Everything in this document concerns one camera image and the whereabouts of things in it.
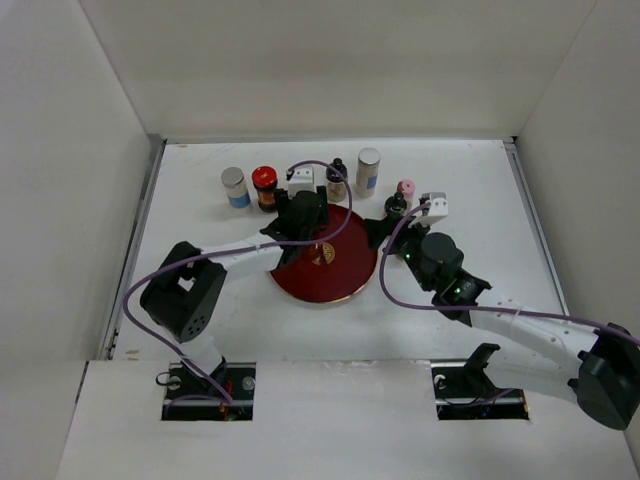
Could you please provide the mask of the black-cap clear spice bottle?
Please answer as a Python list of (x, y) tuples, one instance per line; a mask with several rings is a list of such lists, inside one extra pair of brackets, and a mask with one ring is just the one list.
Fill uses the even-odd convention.
[(392, 196), (388, 197), (384, 204), (385, 215), (397, 219), (406, 215), (408, 210), (408, 202), (405, 196), (401, 192), (395, 192)]

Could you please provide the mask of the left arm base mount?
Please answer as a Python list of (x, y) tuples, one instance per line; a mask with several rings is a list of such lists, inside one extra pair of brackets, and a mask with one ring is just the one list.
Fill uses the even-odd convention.
[(257, 365), (227, 363), (214, 379), (232, 401), (205, 379), (198, 377), (181, 363), (156, 376), (155, 383), (164, 389), (162, 421), (251, 421), (254, 410)]

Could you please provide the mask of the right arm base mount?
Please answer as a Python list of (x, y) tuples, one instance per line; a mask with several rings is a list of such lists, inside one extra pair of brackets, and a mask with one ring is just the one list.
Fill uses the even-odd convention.
[(497, 344), (481, 344), (467, 359), (431, 363), (435, 409), (440, 421), (529, 420), (524, 392), (497, 388), (486, 375)]

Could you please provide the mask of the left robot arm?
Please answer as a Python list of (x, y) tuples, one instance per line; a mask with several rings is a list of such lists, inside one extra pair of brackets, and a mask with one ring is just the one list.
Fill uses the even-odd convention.
[(324, 186), (290, 197), (276, 191), (276, 218), (257, 234), (221, 248), (224, 256), (190, 262), (149, 281), (139, 304), (174, 342), (184, 347), (190, 386), (206, 399), (224, 387), (225, 359), (206, 329), (223, 286), (263, 272), (281, 270), (297, 260), (308, 242), (329, 224)]

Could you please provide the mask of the red-lid chili sauce jar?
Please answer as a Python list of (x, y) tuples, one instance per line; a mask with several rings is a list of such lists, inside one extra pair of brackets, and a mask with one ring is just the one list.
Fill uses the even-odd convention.
[(252, 183), (257, 192), (258, 206), (265, 212), (276, 209), (275, 191), (278, 184), (277, 172), (271, 166), (259, 166), (251, 175)]

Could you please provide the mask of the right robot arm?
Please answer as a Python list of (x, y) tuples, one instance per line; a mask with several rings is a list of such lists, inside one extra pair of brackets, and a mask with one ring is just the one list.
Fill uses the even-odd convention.
[(639, 340), (614, 324), (535, 311), (463, 267), (454, 240), (431, 232), (424, 217), (389, 214), (364, 222), (371, 248), (399, 255), (419, 287), (432, 295), (426, 310), (525, 348), (496, 343), (476, 348), (460, 371), (482, 400), (493, 389), (522, 389), (563, 399), (613, 430), (626, 429), (639, 408)]

